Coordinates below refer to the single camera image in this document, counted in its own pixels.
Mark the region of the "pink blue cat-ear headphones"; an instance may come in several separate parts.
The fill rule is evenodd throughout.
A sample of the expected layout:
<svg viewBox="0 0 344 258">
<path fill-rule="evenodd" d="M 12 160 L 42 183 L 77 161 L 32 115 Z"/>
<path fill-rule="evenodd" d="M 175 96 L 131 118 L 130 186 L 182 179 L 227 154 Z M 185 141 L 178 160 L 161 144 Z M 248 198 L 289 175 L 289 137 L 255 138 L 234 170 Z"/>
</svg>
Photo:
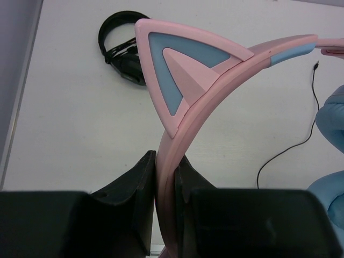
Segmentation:
<svg viewBox="0 0 344 258">
<path fill-rule="evenodd" d="M 294 35 L 245 48 L 192 26 L 155 19 L 135 23 L 142 72 L 164 127 L 156 158 L 156 211 L 165 244 L 176 257 L 175 170 L 200 128 L 237 87 L 261 70 L 308 54 L 343 58 L 343 39 Z"/>
</svg>

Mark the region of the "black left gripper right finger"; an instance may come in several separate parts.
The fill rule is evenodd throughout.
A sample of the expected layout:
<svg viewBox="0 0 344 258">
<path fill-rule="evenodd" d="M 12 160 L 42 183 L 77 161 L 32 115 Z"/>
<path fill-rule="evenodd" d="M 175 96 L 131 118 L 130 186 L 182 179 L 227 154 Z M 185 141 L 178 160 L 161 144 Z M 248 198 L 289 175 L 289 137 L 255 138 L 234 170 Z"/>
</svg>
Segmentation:
<svg viewBox="0 0 344 258">
<path fill-rule="evenodd" d="M 175 170 L 178 257 L 343 257 L 306 190 L 217 188 L 183 158 Z"/>
</svg>

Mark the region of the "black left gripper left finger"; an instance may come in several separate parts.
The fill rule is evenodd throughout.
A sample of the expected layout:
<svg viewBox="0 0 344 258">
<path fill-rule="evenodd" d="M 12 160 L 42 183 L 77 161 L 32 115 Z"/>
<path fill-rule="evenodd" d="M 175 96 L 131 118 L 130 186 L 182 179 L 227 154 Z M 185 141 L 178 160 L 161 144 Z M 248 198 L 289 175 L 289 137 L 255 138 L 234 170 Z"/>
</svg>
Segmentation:
<svg viewBox="0 0 344 258">
<path fill-rule="evenodd" d="M 93 193 L 1 192 L 1 257 L 146 257 L 156 152 Z"/>
</svg>

